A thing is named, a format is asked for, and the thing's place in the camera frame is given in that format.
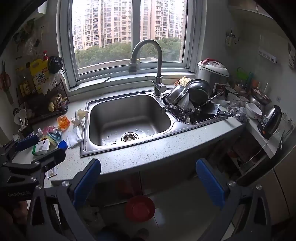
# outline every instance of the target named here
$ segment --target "tile floor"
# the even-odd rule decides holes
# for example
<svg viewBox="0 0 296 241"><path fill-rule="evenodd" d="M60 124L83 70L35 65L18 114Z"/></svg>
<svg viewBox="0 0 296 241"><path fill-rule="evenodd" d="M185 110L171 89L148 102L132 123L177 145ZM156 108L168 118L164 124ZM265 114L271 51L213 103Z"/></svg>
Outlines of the tile floor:
<svg viewBox="0 0 296 241"><path fill-rule="evenodd" d="M124 204L106 207L100 213L106 225L118 223L131 237L140 228L146 228L150 232L147 241L196 241L219 212L198 178L149 198L156 210L154 217L144 223L129 221ZM233 229L230 225L226 235L230 236Z"/></svg>

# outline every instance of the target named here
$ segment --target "drain strainer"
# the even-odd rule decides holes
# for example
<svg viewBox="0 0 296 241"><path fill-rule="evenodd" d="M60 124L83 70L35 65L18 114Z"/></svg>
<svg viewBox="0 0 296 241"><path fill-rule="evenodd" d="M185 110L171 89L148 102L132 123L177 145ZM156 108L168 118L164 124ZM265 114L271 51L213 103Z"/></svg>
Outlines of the drain strainer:
<svg viewBox="0 0 296 241"><path fill-rule="evenodd" d="M133 133L133 132L128 132L128 133L125 133L122 138L121 138L121 141L122 142L126 142L126 141L132 141L132 140L135 140L135 139L138 139L138 135L136 133Z"/></svg>

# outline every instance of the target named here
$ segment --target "faucet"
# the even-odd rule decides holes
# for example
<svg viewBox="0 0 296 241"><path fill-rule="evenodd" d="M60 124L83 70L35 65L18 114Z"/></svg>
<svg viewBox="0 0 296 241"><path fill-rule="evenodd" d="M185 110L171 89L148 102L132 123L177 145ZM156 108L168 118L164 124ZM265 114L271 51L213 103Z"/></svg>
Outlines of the faucet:
<svg viewBox="0 0 296 241"><path fill-rule="evenodd" d="M158 61L157 61L157 74L155 76L155 80L152 81L154 84L154 95L160 96L161 93L166 91L166 86L162 83L163 77L161 76L161 64L163 60L163 52L161 50L160 45L153 39L145 39L141 42L139 42L135 48L133 49L133 52L131 54L131 61L128 64L128 72L130 74L137 72L137 55L139 50L145 45L145 44L153 44L158 52Z"/></svg>

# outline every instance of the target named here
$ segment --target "kitchen sink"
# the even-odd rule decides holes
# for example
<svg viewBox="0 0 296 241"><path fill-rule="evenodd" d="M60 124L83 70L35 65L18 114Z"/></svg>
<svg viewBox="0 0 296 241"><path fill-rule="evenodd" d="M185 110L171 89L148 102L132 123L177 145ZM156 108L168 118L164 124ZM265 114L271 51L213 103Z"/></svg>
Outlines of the kitchen sink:
<svg viewBox="0 0 296 241"><path fill-rule="evenodd" d="M207 125L225 117L192 117L192 124L162 111L164 96L141 91L86 103L89 114L83 128L80 156L124 148Z"/></svg>

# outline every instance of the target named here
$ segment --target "blue cap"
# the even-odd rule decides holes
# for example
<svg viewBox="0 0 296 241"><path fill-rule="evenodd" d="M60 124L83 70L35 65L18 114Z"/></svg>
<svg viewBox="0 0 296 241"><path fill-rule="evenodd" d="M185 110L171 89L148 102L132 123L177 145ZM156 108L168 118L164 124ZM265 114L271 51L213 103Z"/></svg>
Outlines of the blue cap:
<svg viewBox="0 0 296 241"><path fill-rule="evenodd" d="M67 148L68 148L68 145L67 145L67 143L66 143L64 140L62 140L62 141L59 143L58 147L61 148L61 149L63 149L64 151L66 151Z"/></svg>

